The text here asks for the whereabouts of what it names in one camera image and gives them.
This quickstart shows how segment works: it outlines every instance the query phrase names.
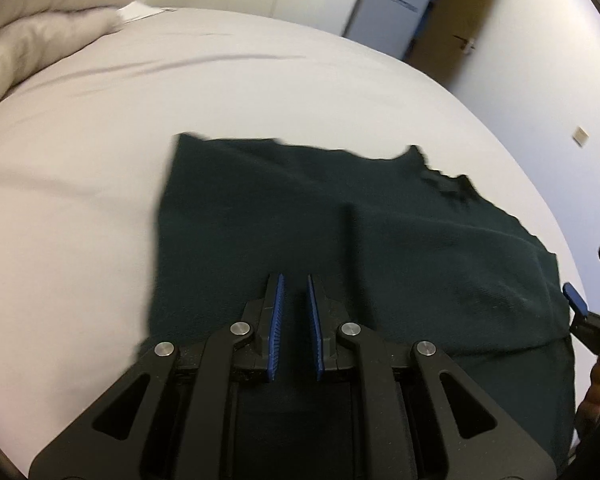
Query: wall socket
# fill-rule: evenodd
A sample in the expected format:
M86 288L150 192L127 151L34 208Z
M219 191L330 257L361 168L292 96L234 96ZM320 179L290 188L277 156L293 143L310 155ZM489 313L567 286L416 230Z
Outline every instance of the wall socket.
M577 144L582 148L584 147L585 143L589 140L589 134L585 132L580 126L578 126L578 129L573 134L573 140L575 140Z

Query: round metal pin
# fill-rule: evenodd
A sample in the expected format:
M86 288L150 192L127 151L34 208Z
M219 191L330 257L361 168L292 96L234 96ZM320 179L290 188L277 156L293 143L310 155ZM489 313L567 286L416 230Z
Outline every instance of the round metal pin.
M422 355L433 355L436 353L436 346L429 341L420 341L416 346L416 350Z
M358 323L345 323L340 330L344 335L358 335L362 329Z
M164 341L162 343L158 343L155 348L154 348L154 352L156 355L159 355L160 357L167 357L167 355L171 355L173 354L173 351L175 350L175 346L173 346L173 343L169 343L168 341Z
M231 333L234 335L245 335L249 333L249 330L251 330L249 323L245 323L244 321L238 321L231 325Z

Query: dark green cloth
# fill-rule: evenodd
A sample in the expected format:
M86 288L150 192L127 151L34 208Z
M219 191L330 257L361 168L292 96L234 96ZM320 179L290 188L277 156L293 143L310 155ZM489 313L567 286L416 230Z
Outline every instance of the dark green cloth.
M181 135L157 230L147 347L202 340L237 320L270 272L287 277L278 379L240 401L239 478L350 478L346 386L315 383L310 272L385 339L435 342L564 461L574 359L555 255L418 148L368 160Z

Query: brown wooden door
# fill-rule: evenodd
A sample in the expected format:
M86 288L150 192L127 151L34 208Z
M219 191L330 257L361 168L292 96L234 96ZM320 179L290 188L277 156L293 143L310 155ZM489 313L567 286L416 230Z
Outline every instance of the brown wooden door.
M438 0L405 61L441 85L471 53L493 0Z

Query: bed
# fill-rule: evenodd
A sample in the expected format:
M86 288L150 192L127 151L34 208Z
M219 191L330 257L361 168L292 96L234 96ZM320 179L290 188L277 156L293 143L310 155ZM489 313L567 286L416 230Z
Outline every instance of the bed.
M0 447L23 472L136 358L174 135L278 138L392 158L421 146L557 254L554 216L496 137L408 65L232 12L128 23L0 102ZM578 342L576 402L594 358Z

